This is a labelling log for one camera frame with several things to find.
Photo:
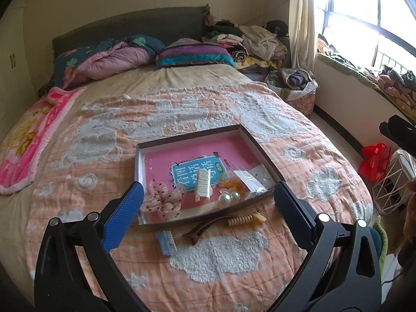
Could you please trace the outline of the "blue silver hair comb clip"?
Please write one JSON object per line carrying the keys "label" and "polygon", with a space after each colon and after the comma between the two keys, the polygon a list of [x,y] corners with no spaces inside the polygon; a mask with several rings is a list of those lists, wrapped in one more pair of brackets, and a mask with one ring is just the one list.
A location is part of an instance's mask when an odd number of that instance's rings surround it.
{"label": "blue silver hair comb clip", "polygon": [[157,240],[164,256],[175,256],[178,252],[175,240],[171,231],[161,231],[157,234]]}

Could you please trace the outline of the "pink dotted scrunchie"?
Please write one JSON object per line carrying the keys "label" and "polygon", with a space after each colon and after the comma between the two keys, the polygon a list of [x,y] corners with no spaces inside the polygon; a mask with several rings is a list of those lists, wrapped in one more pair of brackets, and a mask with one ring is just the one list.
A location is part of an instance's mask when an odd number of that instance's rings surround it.
{"label": "pink dotted scrunchie", "polygon": [[169,188],[164,183],[151,180],[148,194],[144,197],[140,207],[144,223],[161,223],[177,218],[186,192],[187,188],[182,184]]}

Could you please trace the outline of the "clear bag with earrings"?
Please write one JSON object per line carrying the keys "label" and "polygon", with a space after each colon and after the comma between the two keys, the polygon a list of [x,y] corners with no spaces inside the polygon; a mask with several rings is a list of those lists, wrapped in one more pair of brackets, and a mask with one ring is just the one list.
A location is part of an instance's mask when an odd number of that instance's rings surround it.
{"label": "clear bag with earrings", "polygon": [[233,173],[248,190],[248,195],[245,195],[246,199],[264,194],[276,184],[276,181],[263,164],[249,170],[234,170]]}

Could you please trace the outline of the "yellow hoop earrings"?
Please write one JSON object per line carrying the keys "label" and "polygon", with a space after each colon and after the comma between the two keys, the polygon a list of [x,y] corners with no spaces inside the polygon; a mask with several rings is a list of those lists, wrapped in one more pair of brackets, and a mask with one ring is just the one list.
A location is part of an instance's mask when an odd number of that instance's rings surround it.
{"label": "yellow hoop earrings", "polygon": [[241,179],[236,176],[234,171],[229,171],[223,173],[220,177],[220,188],[227,190],[229,193],[237,192],[240,195],[240,199],[245,199],[249,194],[249,189],[241,181]]}

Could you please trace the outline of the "white hair claw clip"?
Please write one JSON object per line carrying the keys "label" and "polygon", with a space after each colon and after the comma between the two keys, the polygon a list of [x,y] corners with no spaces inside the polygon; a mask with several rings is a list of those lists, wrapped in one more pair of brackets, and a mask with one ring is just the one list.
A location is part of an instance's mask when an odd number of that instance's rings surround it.
{"label": "white hair claw clip", "polygon": [[210,199],[212,193],[211,171],[209,169],[200,168],[197,171],[194,199],[196,202],[202,201],[203,199]]}

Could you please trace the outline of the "red plastic bag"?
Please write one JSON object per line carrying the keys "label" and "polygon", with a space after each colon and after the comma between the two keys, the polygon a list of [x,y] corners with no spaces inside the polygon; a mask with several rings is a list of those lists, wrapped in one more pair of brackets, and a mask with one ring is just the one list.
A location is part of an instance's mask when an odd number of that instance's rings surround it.
{"label": "red plastic bag", "polygon": [[387,171],[391,157],[391,148],[384,143],[376,143],[361,149],[363,161],[358,168],[358,174],[377,183],[382,180]]}

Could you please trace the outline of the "clothes on window sill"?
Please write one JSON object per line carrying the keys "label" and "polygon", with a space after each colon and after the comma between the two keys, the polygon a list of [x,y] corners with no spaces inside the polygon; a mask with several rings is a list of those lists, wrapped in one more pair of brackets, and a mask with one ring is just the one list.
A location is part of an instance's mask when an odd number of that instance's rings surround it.
{"label": "clothes on window sill", "polygon": [[415,120],[415,74],[411,70],[399,73],[386,64],[382,64],[378,70],[359,68],[340,55],[323,35],[318,35],[317,58],[383,94],[399,111]]}

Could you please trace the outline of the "laundry basket with clothes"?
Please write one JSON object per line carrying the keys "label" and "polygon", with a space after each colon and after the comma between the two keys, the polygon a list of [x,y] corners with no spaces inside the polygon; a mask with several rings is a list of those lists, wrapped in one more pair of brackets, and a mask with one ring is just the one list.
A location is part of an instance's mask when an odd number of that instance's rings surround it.
{"label": "laundry basket with clothes", "polygon": [[292,108],[307,117],[312,114],[319,86],[306,70],[280,68],[270,72],[265,82]]}

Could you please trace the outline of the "window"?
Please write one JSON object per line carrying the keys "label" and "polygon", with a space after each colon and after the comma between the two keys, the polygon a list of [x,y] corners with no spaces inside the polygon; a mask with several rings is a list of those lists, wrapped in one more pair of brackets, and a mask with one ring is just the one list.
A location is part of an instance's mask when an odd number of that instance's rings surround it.
{"label": "window", "polygon": [[357,68],[415,70],[415,15],[405,0],[313,0],[315,30]]}

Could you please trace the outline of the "pink cartoon blanket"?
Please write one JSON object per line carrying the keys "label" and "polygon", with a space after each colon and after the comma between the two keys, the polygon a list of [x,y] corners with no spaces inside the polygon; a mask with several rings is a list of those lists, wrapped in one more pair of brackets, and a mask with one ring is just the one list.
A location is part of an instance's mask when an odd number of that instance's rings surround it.
{"label": "pink cartoon blanket", "polygon": [[26,188],[36,176],[42,152],[84,87],[53,87],[21,116],[1,142],[1,194]]}

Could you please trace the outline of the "cream curtain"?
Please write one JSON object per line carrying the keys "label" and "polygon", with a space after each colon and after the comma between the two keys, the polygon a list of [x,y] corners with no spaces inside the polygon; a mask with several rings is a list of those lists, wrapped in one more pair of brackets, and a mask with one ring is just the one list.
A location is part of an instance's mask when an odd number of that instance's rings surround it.
{"label": "cream curtain", "polygon": [[288,34],[292,67],[313,73],[317,55],[314,0],[290,0]]}

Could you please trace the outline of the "pile of clothes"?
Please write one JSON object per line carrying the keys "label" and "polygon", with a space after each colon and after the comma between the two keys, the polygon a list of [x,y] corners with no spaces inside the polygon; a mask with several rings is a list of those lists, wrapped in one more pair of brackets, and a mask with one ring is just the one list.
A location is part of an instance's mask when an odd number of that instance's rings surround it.
{"label": "pile of clothes", "polygon": [[202,40],[227,50],[238,70],[277,70],[289,58],[288,26],[281,20],[263,27],[237,25],[209,14],[204,26],[207,32]]}

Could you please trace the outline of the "cream wardrobe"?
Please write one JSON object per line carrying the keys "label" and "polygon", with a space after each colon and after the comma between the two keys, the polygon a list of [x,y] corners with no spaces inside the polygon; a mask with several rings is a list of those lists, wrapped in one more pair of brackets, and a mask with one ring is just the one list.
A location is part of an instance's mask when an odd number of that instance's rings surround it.
{"label": "cream wardrobe", "polygon": [[23,14],[15,10],[1,21],[1,138],[38,100],[25,54]]}

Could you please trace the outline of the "pink folded duvet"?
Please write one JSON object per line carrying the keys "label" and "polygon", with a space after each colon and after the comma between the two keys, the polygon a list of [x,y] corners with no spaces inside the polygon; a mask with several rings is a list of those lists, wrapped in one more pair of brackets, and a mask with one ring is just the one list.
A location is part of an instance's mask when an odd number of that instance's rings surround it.
{"label": "pink folded duvet", "polygon": [[161,40],[146,35],[131,35],[121,40],[110,38],[99,44],[78,47],[55,58],[50,82],[66,89],[90,80],[103,80],[152,64],[164,49]]}

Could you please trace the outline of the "purple teal striped pillow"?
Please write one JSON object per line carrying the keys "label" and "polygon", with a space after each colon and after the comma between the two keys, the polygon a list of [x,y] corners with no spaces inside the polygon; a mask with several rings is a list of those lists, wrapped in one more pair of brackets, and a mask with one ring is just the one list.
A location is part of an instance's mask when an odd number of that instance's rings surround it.
{"label": "purple teal striped pillow", "polygon": [[235,67],[232,56],[219,44],[212,42],[176,41],[156,58],[157,68],[225,64]]}

